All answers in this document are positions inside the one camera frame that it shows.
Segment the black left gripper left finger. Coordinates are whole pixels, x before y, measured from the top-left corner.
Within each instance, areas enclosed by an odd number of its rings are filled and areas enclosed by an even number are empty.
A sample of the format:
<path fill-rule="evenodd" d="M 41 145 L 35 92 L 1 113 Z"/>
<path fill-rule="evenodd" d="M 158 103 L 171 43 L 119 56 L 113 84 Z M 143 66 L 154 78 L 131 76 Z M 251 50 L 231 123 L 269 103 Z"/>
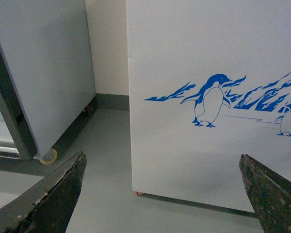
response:
<path fill-rule="evenodd" d="M 64 233 L 78 202 L 87 165 L 78 152 L 0 208 L 0 233 Z"/>

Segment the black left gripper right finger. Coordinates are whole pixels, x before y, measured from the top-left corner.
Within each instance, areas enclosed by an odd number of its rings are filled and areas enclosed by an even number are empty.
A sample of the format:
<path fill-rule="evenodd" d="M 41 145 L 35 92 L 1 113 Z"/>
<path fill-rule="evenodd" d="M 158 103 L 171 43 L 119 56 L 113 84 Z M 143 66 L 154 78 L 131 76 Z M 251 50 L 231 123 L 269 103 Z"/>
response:
<path fill-rule="evenodd" d="M 291 233 L 291 182 L 247 154 L 239 168 L 244 188 L 265 233 Z"/>

